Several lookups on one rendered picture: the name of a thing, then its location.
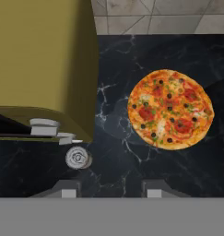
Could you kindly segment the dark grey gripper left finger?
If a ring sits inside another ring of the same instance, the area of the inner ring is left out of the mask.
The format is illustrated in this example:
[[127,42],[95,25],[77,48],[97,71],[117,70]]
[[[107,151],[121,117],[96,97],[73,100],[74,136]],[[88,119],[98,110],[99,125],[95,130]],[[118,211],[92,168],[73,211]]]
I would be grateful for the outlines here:
[[80,181],[60,180],[53,188],[33,195],[32,198],[79,198],[80,196]]

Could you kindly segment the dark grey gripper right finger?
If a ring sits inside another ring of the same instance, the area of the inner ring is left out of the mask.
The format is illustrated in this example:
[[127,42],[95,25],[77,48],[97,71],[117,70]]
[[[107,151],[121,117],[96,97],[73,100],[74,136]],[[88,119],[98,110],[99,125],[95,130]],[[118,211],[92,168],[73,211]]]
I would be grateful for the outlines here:
[[172,189],[164,180],[144,180],[142,196],[145,198],[189,198],[189,195]]

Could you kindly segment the olive yellow cabinet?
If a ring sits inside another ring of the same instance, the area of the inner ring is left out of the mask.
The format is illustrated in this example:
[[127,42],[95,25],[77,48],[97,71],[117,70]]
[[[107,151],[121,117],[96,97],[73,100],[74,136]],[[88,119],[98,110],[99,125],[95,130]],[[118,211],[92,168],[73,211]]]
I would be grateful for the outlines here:
[[0,140],[32,136],[30,119],[93,138],[99,50],[91,0],[0,0]]

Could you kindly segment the pizza with olives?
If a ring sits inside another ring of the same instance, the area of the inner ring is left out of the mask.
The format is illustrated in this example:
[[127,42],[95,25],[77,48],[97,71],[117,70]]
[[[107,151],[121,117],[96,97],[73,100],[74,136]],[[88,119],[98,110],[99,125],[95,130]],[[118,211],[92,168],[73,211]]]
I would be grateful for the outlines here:
[[128,119],[148,144],[166,150],[189,148],[201,141],[215,113],[203,87],[170,69],[153,71],[131,91]]

